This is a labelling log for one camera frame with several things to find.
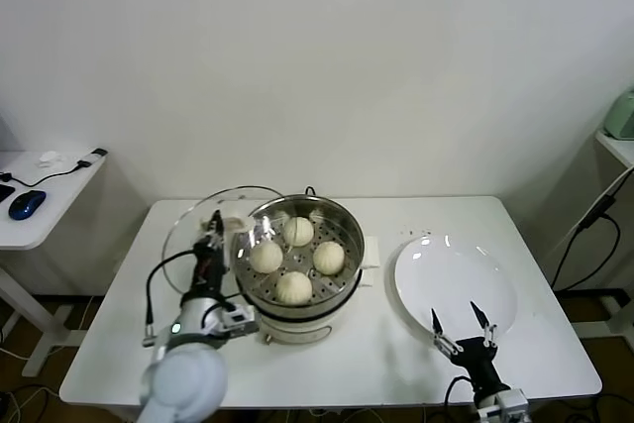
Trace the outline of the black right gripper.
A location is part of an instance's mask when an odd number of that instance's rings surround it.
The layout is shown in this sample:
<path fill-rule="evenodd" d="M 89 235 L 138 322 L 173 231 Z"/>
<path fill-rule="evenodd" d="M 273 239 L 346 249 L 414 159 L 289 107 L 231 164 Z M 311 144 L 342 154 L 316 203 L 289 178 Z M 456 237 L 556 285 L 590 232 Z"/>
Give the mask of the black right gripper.
<path fill-rule="evenodd" d="M 431 309 L 434 345 L 442 354 L 455 354 L 454 365 L 467 371 L 474 392 L 508 390 L 509 386 L 502 382 L 493 365 L 497 354 L 496 325 L 488 320 L 484 311 L 473 301 L 470 305 L 482 329 L 483 337 L 459 340 L 457 344 L 462 349 L 457 352 L 456 344 L 444 334 L 435 310 Z"/>

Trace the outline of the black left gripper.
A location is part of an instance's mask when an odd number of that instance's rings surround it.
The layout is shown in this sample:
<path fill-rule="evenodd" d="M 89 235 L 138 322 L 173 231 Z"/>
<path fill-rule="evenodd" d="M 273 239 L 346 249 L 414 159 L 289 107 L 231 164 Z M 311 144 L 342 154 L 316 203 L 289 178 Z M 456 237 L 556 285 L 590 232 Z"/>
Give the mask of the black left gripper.
<path fill-rule="evenodd" d="M 213 213 L 209 223 L 201 228 L 198 243 L 193 247 L 196 264 L 191 279 L 191 291 L 195 295 L 220 294 L 226 273 L 224 229 L 223 217 L 219 209 Z"/>

